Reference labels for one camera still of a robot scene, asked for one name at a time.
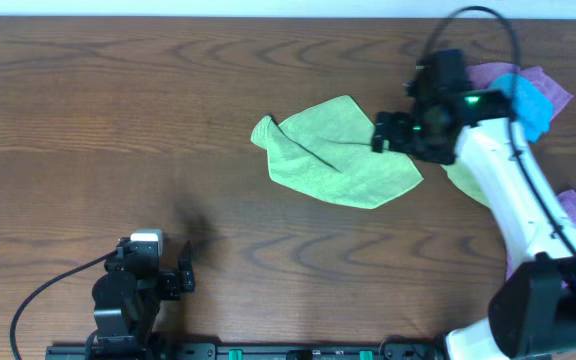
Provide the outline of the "light green microfiber cloth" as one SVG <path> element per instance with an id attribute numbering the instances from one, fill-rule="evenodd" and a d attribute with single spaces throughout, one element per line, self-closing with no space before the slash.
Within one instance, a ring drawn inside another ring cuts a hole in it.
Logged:
<path id="1" fill-rule="evenodd" d="M 375 126 L 354 99 L 342 95 L 278 123 L 264 116 L 251 142 L 267 154 L 274 182 L 315 199 L 375 209 L 412 190 L 423 176 L 400 153 L 376 153 Z"/>

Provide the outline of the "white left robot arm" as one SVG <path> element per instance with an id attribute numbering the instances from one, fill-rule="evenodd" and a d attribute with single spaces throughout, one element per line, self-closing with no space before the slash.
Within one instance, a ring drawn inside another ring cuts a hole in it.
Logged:
<path id="1" fill-rule="evenodd" d="M 195 290 L 192 245 L 185 243 L 173 270 L 160 268 L 157 241 L 122 238 L 104 263 L 106 274 L 93 286 L 100 355 L 141 355 L 163 301 Z"/>

